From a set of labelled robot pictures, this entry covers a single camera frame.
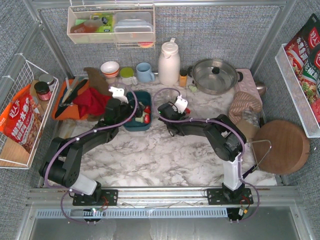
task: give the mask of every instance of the cooking pot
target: cooking pot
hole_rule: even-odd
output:
[[[197,62],[188,68],[188,75],[193,77],[194,84],[200,91],[210,95],[224,94],[244,79],[242,72],[218,58]]]

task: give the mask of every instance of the spice jar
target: spice jar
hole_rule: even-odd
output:
[[[180,70],[180,76],[179,76],[179,86],[185,87],[187,85],[187,74],[188,72],[186,70]]]
[[[48,83],[39,81],[34,85],[36,95],[41,101],[49,101],[51,98],[51,92]]]
[[[50,74],[42,74],[40,77],[39,77],[39,82],[45,82],[49,85],[49,89],[50,91],[52,92],[55,88],[55,79],[52,75]]]

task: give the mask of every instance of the wooden cutting board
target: wooden cutting board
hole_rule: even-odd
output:
[[[268,122],[253,138],[254,141],[264,139],[270,140],[272,148],[259,165],[261,170],[273,174],[291,174],[306,163],[310,143],[299,126],[284,120]],[[253,143],[253,149],[259,162],[268,151],[269,143]]]

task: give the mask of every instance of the white thermos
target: white thermos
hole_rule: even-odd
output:
[[[180,56],[175,38],[162,44],[159,57],[158,74],[160,83],[172,86],[179,80]]]

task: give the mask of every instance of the blue mug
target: blue mug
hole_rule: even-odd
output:
[[[151,65],[147,62],[141,62],[136,66],[136,76],[139,82],[149,83],[155,80],[155,75],[152,73]]]

